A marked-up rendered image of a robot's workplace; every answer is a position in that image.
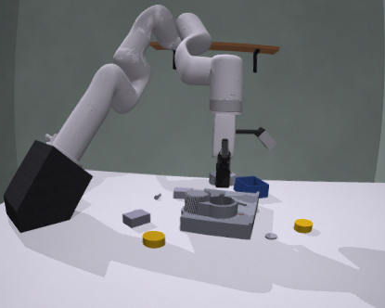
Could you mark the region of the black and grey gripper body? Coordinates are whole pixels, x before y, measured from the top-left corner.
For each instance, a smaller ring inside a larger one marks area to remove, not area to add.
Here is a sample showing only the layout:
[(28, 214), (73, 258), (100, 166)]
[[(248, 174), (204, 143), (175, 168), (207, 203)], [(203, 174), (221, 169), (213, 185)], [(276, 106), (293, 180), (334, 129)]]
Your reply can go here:
[[(222, 155), (222, 139), (228, 139), (228, 152), (231, 152), (231, 158), (234, 157), (236, 142), (237, 115), (242, 112), (221, 112), (211, 111), (213, 115), (212, 125), (212, 157)], [(220, 150), (221, 149), (221, 150)]]

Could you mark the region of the yellow short cylinder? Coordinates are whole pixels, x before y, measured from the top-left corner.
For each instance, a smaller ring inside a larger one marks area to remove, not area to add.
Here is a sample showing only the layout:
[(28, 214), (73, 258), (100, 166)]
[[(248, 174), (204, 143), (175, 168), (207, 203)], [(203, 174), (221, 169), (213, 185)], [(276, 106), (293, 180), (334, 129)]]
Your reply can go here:
[(306, 219), (298, 219), (295, 221), (294, 230), (299, 233), (310, 233), (313, 228), (313, 222)]
[(160, 231), (147, 231), (143, 234), (143, 245), (157, 249), (165, 245), (165, 235)]

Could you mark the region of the grey gear with red arrow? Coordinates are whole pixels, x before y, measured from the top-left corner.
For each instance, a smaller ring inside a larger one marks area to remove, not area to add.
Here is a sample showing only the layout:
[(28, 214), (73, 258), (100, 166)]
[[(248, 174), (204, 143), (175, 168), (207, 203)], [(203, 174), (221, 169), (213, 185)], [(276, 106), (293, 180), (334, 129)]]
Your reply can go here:
[[(216, 171), (210, 172), (209, 183), (211, 185), (215, 186), (215, 180), (216, 180)], [(230, 185), (229, 186), (233, 186), (235, 183), (236, 183), (236, 174), (230, 172)]]

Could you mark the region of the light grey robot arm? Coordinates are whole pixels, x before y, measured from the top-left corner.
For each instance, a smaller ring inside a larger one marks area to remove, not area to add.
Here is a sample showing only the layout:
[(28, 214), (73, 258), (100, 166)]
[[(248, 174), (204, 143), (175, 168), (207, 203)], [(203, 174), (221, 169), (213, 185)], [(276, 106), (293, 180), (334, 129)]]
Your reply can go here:
[(108, 116), (110, 107), (120, 114), (131, 111), (147, 87), (151, 69), (145, 53), (152, 32), (160, 46), (176, 50), (174, 62), (182, 82), (210, 86), (211, 81), (211, 111), (242, 112), (242, 59), (233, 55), (196, 57), (212, 45), (212, 38), (201, 20), (192, 13), (184, 13), (175, 23), (165, 6), (155, 5), (138, 16), (116, 51), (114, 64), (104, 65), (97, 71), (59, 133), (45, 135), (47, 144), (83, 167), (79, 161)]

